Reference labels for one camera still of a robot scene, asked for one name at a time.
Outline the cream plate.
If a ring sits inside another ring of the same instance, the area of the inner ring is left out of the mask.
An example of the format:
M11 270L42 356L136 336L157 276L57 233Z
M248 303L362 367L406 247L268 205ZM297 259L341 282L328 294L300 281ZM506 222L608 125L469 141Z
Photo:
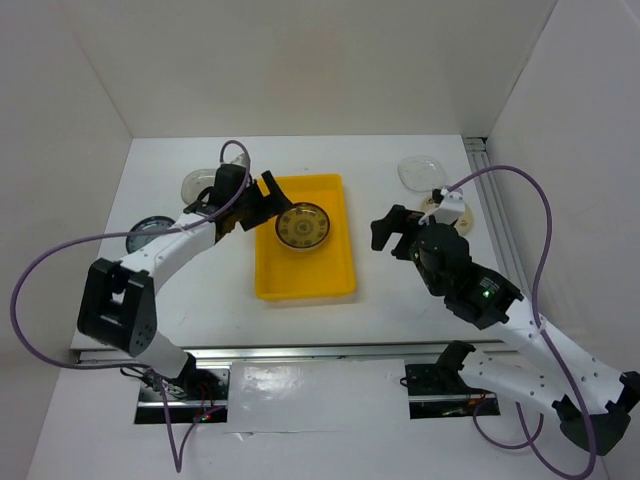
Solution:
M435 210L437 207L436 202L434 201L431 195L427 195L421 203L420 209L424 213L430 213ZM473 214L470 206L465 204L465 210L462 215L460 215L455 222L455 229L461 236L466 236L473 228Z

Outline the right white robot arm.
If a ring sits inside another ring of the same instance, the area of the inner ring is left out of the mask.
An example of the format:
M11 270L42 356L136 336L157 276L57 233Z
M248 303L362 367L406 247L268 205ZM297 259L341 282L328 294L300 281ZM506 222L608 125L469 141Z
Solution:
M639 402L639 375L621 372L576 344L543 317L500 273L472 260L455 227L394 205L371 224L371 247L416 267L429 293L455 317L485 331L536 367L531 373L503 364L462 341L451 342L437 360L436 379L448 392L489 390L556 419L574 445L607 455L623 438Z

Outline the blue white patterned plate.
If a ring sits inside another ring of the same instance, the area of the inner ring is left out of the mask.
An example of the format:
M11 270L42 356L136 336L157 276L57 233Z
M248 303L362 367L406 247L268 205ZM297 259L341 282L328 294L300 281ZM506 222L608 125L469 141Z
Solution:
M148 243L158 237L158 233L173 226L175 220L167 216L150 216L137 222L129 231L125 239L125 249L128 254L141 250Z

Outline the clear glass plate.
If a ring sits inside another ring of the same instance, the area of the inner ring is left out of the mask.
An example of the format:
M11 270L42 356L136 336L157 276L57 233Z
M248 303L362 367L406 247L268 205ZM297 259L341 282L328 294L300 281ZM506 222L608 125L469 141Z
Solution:
M181 199L185 205L192 204L198 195L215 183L216 169L198 169L187 174L181 186Z
M412 156L399 161L397 173L401 183L414 192L427 192L446 183L442 165L429 156Z

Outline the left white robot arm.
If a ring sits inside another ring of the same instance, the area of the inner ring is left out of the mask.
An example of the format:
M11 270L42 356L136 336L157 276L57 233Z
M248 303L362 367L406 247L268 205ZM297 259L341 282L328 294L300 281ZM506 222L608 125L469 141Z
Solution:
M192 354L160 332L156 296L174 274L236 226L249 231L292 208L273 175L264 172L262 178L265 191L247 168L224 164L213 185L167 231L119 260L96 260L88 270L79 332L159 374L163 389L176 399L214 392L218 377L198 368Z

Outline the yellow patterned plate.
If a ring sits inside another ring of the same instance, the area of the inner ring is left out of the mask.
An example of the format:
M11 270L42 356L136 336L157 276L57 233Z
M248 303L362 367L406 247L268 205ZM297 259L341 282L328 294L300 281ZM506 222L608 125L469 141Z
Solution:
M275 234L285 247L307 252L321 246L329 237L331 221L319 205L297 202L294 207L276 217Z

